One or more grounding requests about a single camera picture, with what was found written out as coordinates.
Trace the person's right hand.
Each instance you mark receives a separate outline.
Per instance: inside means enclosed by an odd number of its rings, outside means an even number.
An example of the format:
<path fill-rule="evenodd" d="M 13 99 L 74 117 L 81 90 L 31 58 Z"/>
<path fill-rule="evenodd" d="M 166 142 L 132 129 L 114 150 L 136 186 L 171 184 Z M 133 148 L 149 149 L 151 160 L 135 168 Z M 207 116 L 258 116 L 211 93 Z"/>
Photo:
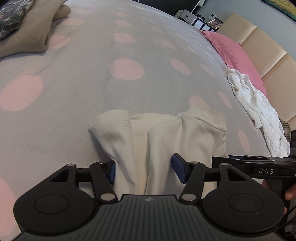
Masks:
<path fill-rule="evenodd" d="M 270 185 L 267 180 L 262 181 L 262 186 L 270 189 Z M 295 207 L 295 193 L 296 183 L 293 183 L 293 185 L 285 192 L 285 200 L 290 201 L 290 204 L 293 205 L 293 207 Z"/>

